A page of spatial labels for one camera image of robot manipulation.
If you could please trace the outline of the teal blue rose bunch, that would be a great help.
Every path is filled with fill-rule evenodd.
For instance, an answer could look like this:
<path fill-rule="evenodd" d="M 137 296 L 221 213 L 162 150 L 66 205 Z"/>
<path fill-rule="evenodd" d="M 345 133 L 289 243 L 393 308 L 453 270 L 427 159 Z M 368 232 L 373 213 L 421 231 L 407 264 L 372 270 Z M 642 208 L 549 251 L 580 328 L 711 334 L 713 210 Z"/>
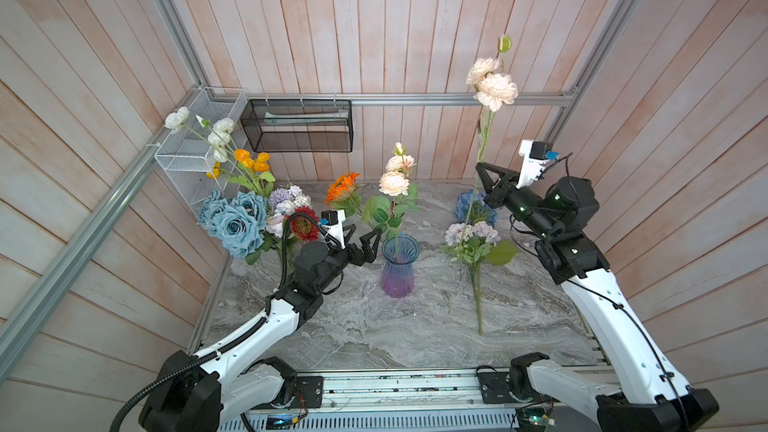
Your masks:
<path fill-rule="evenodd" d="M 234 198 L 214 190 L 202 203 L 198 224 L 221 241 L 234 258 L 253 264 L 265 245 L 267 204 L 254 192 L 238 192 Z"/>

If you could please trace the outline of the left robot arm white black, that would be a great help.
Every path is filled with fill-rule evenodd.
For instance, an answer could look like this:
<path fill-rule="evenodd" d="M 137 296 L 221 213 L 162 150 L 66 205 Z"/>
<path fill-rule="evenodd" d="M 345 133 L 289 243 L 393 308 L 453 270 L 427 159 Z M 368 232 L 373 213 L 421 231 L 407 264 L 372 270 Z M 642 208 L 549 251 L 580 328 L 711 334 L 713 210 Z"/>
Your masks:
<path fill-rule="evenodd" d="M 375 228 L 354 244 L 352 226 L 321 231 L 322 240 L 302 247 L 292 272 L 261 312 L 205 349 L 170 356 L 157 379 L 120 410 L 111 430 L 119 430 L 136 405 L 142 407 L 138 423 L 146 431 L 215 431 L 257 405 L 291 401 L 294 370 L 265 352 L 314 316 L 347 266 L 373 262 L 382 236 Z"/>

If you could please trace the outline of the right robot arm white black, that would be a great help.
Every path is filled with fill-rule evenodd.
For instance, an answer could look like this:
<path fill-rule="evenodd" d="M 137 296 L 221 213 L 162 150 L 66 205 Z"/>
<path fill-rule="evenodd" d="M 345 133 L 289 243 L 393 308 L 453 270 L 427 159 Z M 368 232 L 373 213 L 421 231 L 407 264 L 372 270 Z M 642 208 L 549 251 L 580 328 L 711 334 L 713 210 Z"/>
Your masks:
<path fill-rule="evenodd" d="M 521 173 L 476 166 L 486 203 L 506 207 L 536 234 L 535 253 L 576 305 L 602 345 L 618 385 L 597 383 L 535 352 L 510 363 L 510 395 L 520 402 L 553 398 L 603 431 L 695 431 L 720 409 L 666 358 L 634 313 L 598 246 L 583 229 L 599 209 L 589 180 L 566 175 L 538 196 Z"/>

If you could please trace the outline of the clear grey glass vase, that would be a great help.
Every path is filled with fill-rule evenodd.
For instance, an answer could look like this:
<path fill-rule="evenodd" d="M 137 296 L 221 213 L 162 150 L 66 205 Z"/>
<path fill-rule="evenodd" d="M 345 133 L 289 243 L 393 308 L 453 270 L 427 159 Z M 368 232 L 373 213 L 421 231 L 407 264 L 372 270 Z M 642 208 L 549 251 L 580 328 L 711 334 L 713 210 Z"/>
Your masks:
<path fill-rule="evenodd" d="M 283 252 L 280 253 L 281 267 L 286 276 L 290 276 L 295 270 L 295 258 L 302 247 L 301 242 L 290 242 Z"/>

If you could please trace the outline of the pink lilac mixed bouquet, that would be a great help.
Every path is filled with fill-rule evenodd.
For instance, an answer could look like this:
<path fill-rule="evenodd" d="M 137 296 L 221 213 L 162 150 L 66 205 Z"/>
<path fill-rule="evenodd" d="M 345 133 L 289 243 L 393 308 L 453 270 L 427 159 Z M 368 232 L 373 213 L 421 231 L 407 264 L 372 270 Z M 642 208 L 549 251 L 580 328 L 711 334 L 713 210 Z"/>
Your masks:
<path fill-rule="evenodd" d="M 283 222 L 299 207 L 310 207 L 311 198 L 298 185 L 278 187 L 268 197 L 269 214 L 266 221 L 266 231 L 276 238 L 283 235 Z"/>

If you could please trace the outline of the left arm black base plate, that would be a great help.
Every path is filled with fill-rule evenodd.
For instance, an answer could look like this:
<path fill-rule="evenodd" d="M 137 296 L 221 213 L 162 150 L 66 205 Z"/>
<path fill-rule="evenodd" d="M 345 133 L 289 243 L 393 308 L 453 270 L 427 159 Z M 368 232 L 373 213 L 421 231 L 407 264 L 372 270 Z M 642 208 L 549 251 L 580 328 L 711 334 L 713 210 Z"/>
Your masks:
<path fill-rule="evenodd" d="M 324 378 L 321 375 L 298 376 L 284 382 L 278 404 L 289 409 L 317 409 L 322 405 Z"/>

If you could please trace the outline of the yellow orange flower stem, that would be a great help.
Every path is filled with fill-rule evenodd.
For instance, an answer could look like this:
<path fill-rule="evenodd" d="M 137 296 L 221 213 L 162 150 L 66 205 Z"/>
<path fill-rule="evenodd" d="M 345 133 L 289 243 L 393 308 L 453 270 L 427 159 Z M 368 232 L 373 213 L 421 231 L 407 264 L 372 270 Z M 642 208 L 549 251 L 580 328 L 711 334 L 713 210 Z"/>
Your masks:
<path fill-rule="evenodd" d="M 206 173 L 209 179 L 224 179 L 263 197 L 274 190 L 276 179 L 271 172 L 269 153 L 260 152 L 253 156 L 245 149 L 236 149 L 231 154 L 223 148 L 215 148 L 213 156 L 213 168 Z"/>

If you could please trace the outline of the blue purple glass vase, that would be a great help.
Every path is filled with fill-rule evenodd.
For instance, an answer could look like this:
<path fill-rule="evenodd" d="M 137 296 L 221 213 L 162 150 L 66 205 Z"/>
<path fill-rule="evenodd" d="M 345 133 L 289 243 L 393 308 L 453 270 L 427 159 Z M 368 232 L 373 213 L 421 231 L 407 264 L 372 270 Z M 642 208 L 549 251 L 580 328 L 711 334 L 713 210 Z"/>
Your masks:
<path fill-rule="evenodd" d="M 400 233 L 382 248 L 385 259 L 380 277 L 384 293 L 392 298 L 404 298 L 415 286 L 414 262 L 420 253 L 419 244 L 411 235 Z"/>

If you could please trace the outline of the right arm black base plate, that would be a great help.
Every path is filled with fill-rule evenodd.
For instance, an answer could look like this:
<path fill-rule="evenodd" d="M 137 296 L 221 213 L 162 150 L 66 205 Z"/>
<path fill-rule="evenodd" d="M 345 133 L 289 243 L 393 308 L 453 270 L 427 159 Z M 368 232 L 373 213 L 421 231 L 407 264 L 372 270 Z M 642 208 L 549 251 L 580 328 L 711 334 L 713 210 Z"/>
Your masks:
<path fill-rule="evenodd" d="M 491 368 L 476 371 L 482 401 L 486 405 L 521 403 L 510 391 L 509 373 Z"/>

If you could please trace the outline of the red flower stem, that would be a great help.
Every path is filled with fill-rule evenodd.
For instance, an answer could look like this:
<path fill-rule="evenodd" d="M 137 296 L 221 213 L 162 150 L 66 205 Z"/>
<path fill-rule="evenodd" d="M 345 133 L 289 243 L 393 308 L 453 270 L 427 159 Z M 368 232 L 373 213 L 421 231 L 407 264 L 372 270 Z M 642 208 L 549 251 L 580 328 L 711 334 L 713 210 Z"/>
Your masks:
<path fill-rule="evenodd" d="M 297 207 L 289 219 L 292 233 L 303 242 L 319 239 L 320 231 L 316 226 L 318 220 L 315 212 L 308 206 Z"/>

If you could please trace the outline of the white flower stem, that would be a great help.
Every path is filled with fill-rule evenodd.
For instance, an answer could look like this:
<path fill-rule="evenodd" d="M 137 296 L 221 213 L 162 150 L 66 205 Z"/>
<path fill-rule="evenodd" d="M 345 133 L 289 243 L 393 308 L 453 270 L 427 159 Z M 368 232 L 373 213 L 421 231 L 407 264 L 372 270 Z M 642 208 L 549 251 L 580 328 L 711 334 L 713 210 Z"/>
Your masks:
<path fill-rule="evenodd" d="M 229 162 L 234 153 L 235 121 L 229 117 L 215 122 L 211 122 L 201 115 L 196 115 L 193 120 L 191 117 L 192 114 L 188 107 L 180 107 L 165 118 L 164 127 L 171 133 L 191 132 L 212 149 L 211 153 L 215 162 Z"/>

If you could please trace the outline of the pale peach peony stem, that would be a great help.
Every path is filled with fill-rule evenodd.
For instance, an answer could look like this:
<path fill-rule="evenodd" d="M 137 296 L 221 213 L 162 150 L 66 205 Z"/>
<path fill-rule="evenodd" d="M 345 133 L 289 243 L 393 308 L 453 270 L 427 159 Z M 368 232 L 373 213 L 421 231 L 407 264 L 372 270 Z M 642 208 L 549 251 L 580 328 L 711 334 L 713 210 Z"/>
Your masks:
<path fill-rule="evenodd" d="M 467 74 L 466 84 L 472 88 L 474 99 L 481 105 L 476 126 L 476 164 L 485 161 L 495 114 L 503 106 L 512 105 L 519 95 L 517 84 L 504 67 L 505 55 L 511 47 L 511 38 L 501 36 L 497 41 L 497 55 L 494 58 L 477 58 Z"/>

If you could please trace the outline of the peach pink rose stem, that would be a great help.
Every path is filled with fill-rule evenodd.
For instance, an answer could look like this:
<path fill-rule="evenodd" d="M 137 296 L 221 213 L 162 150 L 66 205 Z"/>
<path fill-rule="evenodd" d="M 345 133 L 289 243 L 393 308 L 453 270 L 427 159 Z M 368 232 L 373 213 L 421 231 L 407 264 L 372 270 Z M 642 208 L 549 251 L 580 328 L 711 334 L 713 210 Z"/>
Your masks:
<path fill-rule="evenodd" d="M 385 165 L 385 173 L 379 179 L 380 194 L 375 197 L 373 218 L 385 240 L 398 242 L 399 229 L 405 213 L 415 207 L 416 186 L 410 176 L 416 168 L 416 160 L 407 153 L 400 142 L 394 145 L 393 155 Z"/>

